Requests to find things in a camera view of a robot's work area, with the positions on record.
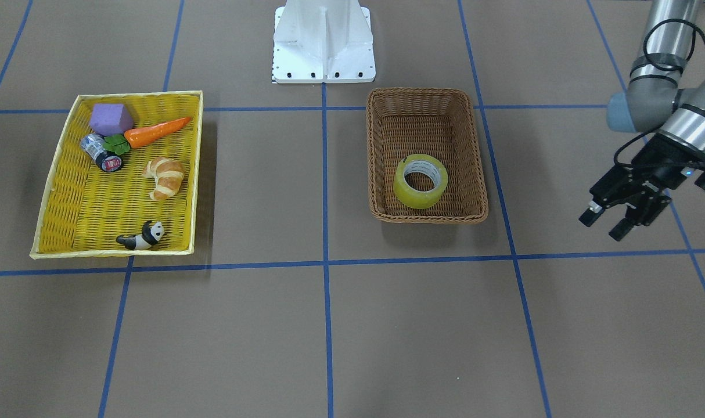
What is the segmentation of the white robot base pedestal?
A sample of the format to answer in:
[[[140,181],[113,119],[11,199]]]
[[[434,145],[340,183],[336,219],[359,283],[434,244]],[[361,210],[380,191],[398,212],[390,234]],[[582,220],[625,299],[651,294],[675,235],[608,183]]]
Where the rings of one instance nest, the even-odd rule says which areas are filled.
[[[288,1],[275,9],[271,80],[278,84],[376,79],[371,12],[358,1]]]

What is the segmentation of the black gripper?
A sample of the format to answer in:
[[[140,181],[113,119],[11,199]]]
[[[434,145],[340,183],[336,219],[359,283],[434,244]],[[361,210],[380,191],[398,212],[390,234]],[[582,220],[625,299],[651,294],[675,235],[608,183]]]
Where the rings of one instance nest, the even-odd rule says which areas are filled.
[[[701,174],[695,185],[705,191],[703,151],[664,135],[653,135],[630,162],[623,163],[618,158],[631,143],[616,151],[611,169],[592,185],[591,201],[579,217],[579,222],[589,228],[611,207],[627,206],[624,217],[609,232],[618,242],[634,228],[655,222],[671,203],[666,190],[678,188],[697,170]]]

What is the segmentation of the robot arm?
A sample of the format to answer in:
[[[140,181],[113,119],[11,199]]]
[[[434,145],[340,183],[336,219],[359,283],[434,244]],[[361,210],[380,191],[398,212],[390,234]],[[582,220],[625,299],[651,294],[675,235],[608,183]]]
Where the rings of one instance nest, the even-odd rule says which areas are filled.
[[[610,231],[620,241],[648,226],[671,203],[667,190],[679,188],[694,172],[705,192],[705,34],[697,25],[700,1],[653,1],[628,88],[610,98],[611,130],[649,135],[629,162],[613,166],[589,193],[581,224],[592,226],[605,211],[626,207]]]

